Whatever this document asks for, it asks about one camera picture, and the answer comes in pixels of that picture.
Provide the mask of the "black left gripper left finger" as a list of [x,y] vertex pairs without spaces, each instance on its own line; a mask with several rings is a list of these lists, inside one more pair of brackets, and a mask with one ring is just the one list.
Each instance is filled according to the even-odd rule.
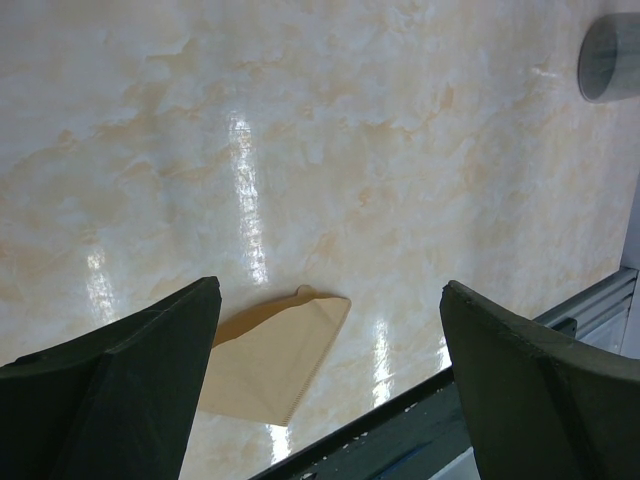
[[5,479],[179,476],[221,310],[201,278],[1,369]]

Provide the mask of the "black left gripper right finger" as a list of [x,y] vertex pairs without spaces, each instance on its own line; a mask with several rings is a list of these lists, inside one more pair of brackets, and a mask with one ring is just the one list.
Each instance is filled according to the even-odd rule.
[[639,362],[457,282],[440,316],[483,479],[636,479]]

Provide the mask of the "left brown paper filter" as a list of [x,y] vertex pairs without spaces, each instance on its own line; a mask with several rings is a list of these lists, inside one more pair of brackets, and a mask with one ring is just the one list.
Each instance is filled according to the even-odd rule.
[[218,327],[198,408],[286,426],[333,347],[352,302],[302,285]]

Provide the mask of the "aluminium side frame rail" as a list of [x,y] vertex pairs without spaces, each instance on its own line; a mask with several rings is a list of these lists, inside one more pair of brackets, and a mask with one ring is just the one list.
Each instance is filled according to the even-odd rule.
[[534,322],[587,345],[620,354],[637,278],[637,270],[621,267],[539,315]]

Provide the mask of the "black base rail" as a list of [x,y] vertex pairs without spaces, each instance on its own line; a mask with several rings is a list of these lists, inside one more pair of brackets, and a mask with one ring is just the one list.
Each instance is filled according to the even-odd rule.
[[429,479],[470,446],[447,368],[254,477]]

